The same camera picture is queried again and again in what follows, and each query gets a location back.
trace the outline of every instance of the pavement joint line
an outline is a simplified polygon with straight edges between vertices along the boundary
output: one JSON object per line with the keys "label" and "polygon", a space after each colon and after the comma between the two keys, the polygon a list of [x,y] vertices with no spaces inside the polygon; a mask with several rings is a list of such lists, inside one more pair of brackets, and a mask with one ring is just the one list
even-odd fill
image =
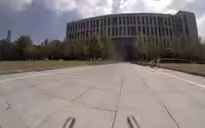
{"label": "pavement joint line", "polygon": [[162,71],[158,71],[158,73],[161,73],[161,74],[163,74],[163,75],[170,76],[170,77],[173,77],[173,78],[176,78],[176,79],[185,81],[185,82],[187,82],[187,83],[190,83],[190,84],[192,84],[192,85],[196,85],[196,86],[199,86],[199,87],[205,89],[205,85],[202,85],[202,84],[199,84],[199,83],[195,83],[195,82],[190,81],[190,80],[183,79],[183,78],[178,77],[178,76],[175,76],[175,75],[173,75],[173,74],[165,73],[165,72],[162,72]]}
{"label": "pavement joint line", "polygon": [[187,94],[188,96],[192,97],[192,98],[195,100],[195,102],[197,102],[198,104],[200,104],[202,107],[205,108],[205,105],[202,104],[202,103],[201,103],[198,99],[196,99],[193,95],[191,95],[191,94],[189,94],[189,93],[186,93],[186,92],[185,92],[185,94]]}
{"label": "pavement joint line", "polygon": [[76,104],[87,107],[87,108],[92,108],[92,109],[97,109],[97,110],[101,110],[101,111],[107,111],[107,112],[115,112],[116,110],[111,110],[111,109],[105,109],[105,108],[100,108],[100,107],[93,107],[93,106],[88,106],[85,103],[82,102],[76,102]]}
{"label": "pavement joint line", "polygon": [[[121,81],[121,89],[120,89],[120,92],[119,92],[119,95],[118,95],[118,104],[120,102],[120,97],[121,97],[121,94],[122,94],[122,91],[123,91],[123,86],[124,86],[124,78],[122,78],[122,81]],[[117,118],[118,104],[117,104],[117,109],[115,110],[115,113],[114,113],[114,118],[113,118],[111,128],[114,128],[114,124],[115,124],[115,121],[116,121],[116,118]]]}
{"label": "pavement joint line", "polygon": [[180,125],[176,122],[176,120],[174,119],[173,115],[169,112],[169,110],[167,109],[167,107],[163,104],[164,109],[167,111],[168,115],[171,117],[171,119],[174,121],[174,123],[176,124],[176,126],[178,128],[181,128]]}
{"label": "pavement joint line", "polygon": [[20,80],[20,79],[26,79],[26,78],[32,78],[32,77],[38,77],[38,76],[47,76],[47,75],[52,75],[52,74],[57,74],[57,73],[63,73],[64,71],[72,71],[71,69],[63,69],[51,73],[39,73],[35,75],[29,75],[29,76],[22,76],[22,77],[15,77],[15,78],[10,78],[10,79],[4,79],[0,80],[0,83],[7,82],[7,81],[13,81],[13,80]]}

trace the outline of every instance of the building facade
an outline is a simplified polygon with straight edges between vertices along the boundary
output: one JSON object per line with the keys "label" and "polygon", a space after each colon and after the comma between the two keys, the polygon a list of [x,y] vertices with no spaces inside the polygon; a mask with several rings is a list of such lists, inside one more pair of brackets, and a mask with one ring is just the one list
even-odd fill
{"label": "building facade", "polygon": [[137,36],[143,35],[154,45],[170,47],[176,40],[198,41],[195,15],[179,11],[175,15],[133,13],[98,16],[70,22],[66,27],[66,39],[110,37],[120,54],[129,56]]}

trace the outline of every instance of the grass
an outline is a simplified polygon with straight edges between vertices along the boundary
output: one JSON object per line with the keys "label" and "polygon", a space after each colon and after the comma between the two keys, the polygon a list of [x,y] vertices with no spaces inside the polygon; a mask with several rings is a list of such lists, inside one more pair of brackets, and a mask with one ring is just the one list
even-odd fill
{"label": "grass", "polygon": [[160,64],[162,67],[167,67],[176,70],[182,70],[187,72],[195,73],[205,73],[205,64],[174,64],[174,63],[165,63]]}
{"label": "grass", "polygon": [[41,71],[47,69],[68,68],[87,65],[107,64],[107,61],[2,61],[0,62],[0,75],[27,71]]}

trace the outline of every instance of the road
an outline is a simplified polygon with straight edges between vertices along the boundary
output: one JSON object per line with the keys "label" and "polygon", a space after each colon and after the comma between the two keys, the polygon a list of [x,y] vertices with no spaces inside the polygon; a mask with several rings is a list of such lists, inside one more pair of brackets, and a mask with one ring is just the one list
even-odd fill
{"label": "road", "polygon": [[129,63],[0,76],[2,128],[205,128],[205,78]]}

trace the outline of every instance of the tree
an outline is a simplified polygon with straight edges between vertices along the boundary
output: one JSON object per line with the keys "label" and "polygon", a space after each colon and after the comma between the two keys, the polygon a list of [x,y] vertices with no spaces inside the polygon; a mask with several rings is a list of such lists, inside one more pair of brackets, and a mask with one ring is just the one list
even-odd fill
{"label": "tree", "polygon": [[105,48],[100,38],[92,37],[88,43],[88,57],[91,59],[102,58],[105,53]]}
{"label": "tree", "polygon": [[148,38],[143,34],[139,34],[134,42],[134,47],[140,53],[143,60],[147,60],[148,57],[148,44]]}
{"label": "tree", "polygon": [[27,54],[33,45],[33,42],[29,36],[21,36],[15,41],[15,54],[17,59],[25,60],[27,58]]}
{"label": "tree", "polygon": [[1,60],[10,60],[13,58],[13,51],[14,47],[13,44],[7,40],[7,39],[2,39],[0,41],[0,59]]}
{"label": "tree", "polygon": [[85,59],[87,57],[87,40],[85,38],[78,39],[75,42],[76,54],[78,59]]}

